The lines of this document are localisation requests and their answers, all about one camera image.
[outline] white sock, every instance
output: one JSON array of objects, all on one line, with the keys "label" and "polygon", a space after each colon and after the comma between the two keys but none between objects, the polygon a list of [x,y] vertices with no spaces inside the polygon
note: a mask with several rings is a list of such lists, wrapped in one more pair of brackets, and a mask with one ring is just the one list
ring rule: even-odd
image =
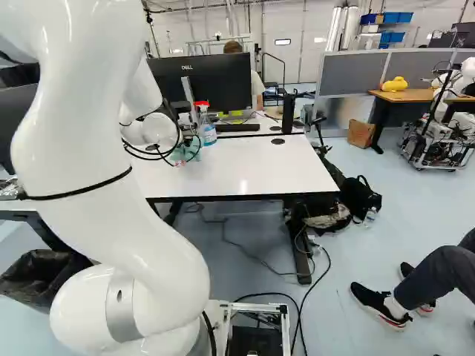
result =
[{"label": "white sock", "polygon": [[386,297],[384,299],[383,305],[389,309],[390,313],[396,319],[402,319],[404,314],[408,312],[401,304],[398,303],[396,299],[392,295]]}]

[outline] blue bin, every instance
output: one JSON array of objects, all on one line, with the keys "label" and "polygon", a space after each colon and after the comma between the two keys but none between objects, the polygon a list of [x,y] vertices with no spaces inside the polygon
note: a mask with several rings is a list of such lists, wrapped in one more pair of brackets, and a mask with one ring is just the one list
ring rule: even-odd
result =
[{"label": "blue bin", "polygon": [[391,32],[383,32],[381,33],[381,40],[380,43],[389,43],[391,42]]},{"label": "blue bin", "polygon": [[384,13],[385,24],[397,24],[399,22],[400,13]]},{"label": "blue bin", "polygon": [[408,24],[410,20],[413,19],[413,14],[414,13],[400,13],[399,14],[399,22],[403,24]]},{"label": "blue bin", "polygon": [[404,32],[392,32],[391,40],[389,42],[402,42],[404,39]]},{"label": "blue bin", "polygon": [[361,17],[359,24],[374,24],[376,22],[377,13],[368,13]]}]

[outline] plastic bag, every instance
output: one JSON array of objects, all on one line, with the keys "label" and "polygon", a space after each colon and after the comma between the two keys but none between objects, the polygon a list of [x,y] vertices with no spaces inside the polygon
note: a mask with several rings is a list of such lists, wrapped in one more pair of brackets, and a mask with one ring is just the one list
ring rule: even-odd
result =
[{"label": "plastic bag", "polygon": [[32,250],[0,276],[0,294],[47,314],[61,286],[91,266],[76,252]]}]

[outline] water bottle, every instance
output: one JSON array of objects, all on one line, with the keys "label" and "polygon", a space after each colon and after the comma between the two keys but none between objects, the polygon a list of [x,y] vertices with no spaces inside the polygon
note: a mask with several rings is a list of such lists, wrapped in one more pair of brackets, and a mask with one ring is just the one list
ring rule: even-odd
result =
[{"label": "water bottle", "polygon": [[371,225],[374,223],[374,220],[376,219],[376,216],[378,215],[378,211],[376,208],[373,206],[368,212],[366,213],[366,217],[364,218],[363,225],[366,226],[367,228],[371,227]]},{"label": "water bottle", "polygon": [[208,102],[196,102],[200,108],[200,135],[203,146],[211,146],[217,141],[216,127],[208,117]]}]

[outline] black sneaker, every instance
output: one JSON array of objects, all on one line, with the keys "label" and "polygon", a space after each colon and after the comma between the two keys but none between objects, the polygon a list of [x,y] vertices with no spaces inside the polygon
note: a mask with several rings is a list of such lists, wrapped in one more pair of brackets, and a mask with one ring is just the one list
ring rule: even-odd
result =
[{"label": "black sneaker", "polygon": [[402,319],[396,319],[384,306],[384,299],[391,295],[388,291],[372,291],[357,282],[351,283],[350,291],[364,310],[376,315],[379,321],[393,330],[401,332],[406,328],[408,321],[413,321],[408,313]]},{"label": "black sneaker", "polygon": [[[399,265],[399,276],[401,280],[406,278],[412,271],[414,267],[412,267],[409,263],[403,262]],[[436,301],[433,301],[429,304],[422,304],[420,307],[416,309],[416,313],[419,314],[421,317],[430,317],[433,314],[434,309],[436,308]]]}]

